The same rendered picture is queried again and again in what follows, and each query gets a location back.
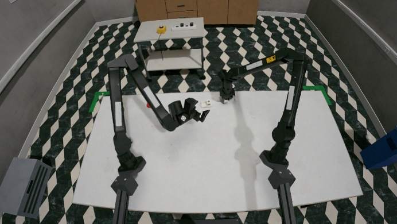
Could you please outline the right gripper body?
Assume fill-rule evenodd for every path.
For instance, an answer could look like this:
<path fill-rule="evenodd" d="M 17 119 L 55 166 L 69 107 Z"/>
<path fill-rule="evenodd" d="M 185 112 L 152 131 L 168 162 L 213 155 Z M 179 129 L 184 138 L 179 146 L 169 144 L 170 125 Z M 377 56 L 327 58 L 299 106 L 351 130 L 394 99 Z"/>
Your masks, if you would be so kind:
<path fill-rule="evenodd" d="M 233 98 L 233 96 L 235 96 L 234 88 L 226 89 L 223 87 L 223 91 L 222 88 L 219 88 L 219 92 L 222 98 Z"/>

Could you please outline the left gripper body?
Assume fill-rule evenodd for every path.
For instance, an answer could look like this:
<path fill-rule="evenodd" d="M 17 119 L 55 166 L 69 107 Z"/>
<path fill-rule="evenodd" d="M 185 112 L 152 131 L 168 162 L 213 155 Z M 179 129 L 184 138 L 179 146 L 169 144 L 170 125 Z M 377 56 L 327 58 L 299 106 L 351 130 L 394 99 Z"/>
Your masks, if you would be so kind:
<path fill-rule="evenodd" d="M 196 110 L 196 111 L 197 111 L 197 110 Z M 183 112 L 183 113 L 186 114 L 186 112 Z M 187 115 L 187 114 L 186 114 L 186 115 Z M 198 122 L 198 121 L 203 122 L 203 121 L 204 121 L 204 116 L 201 115 L 201 117 L 200 117 L 200 115 L 201 115 L 201 113 L 199 113 L 199 112 L 197 111 L 196 116 L 195 116 L 194 118 L 192 118 L 192 119 L 194 119 L 196 122 Z M 188 115 L 187 115 L 187 117 L 188 117 Z M 188 117 L 188 121 L 190 121 L 190 120 L 189 120 L 189 117 Z"/>

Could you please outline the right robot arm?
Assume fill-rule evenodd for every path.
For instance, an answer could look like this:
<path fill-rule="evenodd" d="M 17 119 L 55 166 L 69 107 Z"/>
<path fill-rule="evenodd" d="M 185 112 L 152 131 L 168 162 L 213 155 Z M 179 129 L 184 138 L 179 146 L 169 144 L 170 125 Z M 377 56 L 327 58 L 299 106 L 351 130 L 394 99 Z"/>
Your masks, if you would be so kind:
<path fill-rule="evenodd" d="M 285 157 L 287 156 L 291 141 L 295 138 L 295 116 L 301 97 L 306 69 L 308 68 L 308 64 L 310 64 L 310 59 L 291 48 L 285 47 L 275 51 L 273 55 L 240 67 L 231 68 L 228 71 L 226 69 L 222 69 L 218 73 L 219 78 L 224 82 L 224 85 L 222 83 L 222 90 L 223 87 L 230 89 L 233 87 L 233 81 L 237 82 L 239 79 L 242 79 L 247 75 L 277 65 L 289 64 L 293 61 L 293 71 L 291 74 L 285 108 L 280 122 L 278 122 L 277 127 L 272 131 L 272 138 L 276 143 L 270 151 L 264 150 L 263 152 L 269 163 L 282 165 L 288 165 L 289 163 Z"/>

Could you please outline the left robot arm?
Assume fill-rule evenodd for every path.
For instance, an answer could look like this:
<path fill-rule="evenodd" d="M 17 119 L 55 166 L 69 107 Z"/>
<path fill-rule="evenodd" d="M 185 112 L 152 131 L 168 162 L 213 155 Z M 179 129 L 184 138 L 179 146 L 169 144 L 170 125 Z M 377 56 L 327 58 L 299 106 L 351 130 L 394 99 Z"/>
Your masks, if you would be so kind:
<path fill-rule="evenodd" d="M 177 127 L 188 122 L 188 117 L 190 120 L 196 116 L 197 111 L 193 108 L 195 107 L 197 101 L 194 98 L 185 99 L 184 108 L 182 107 L 180 100 L 174 101 L 168 104 L 168 113 L 153 91 L 152 87 L 149 85 L 149 82 L 146 80 L 132 54 L 126 54 L 113 59 L 109 61 L 107 65 L 112 121 L 115 129 L 113 142 L 115 151 L 117 153 L 117 158 L 120 163 L 118 171 L 124 172 L 135 170 L 138 168 L 143 158 L 135 157 L 133 153 L 131 153 L 130 148 L 132 141 L 126 136 L 127 132 L 124 121 L 120 69 L 126 69 L 126 72 L 132 78 L 138 90 L 156 115 L 161 126 L 169 132 L 173 132 Z M 126 67 L 119 68 L 119 66 Z M 183 112 L 186 112 L 188 117 Z"/>

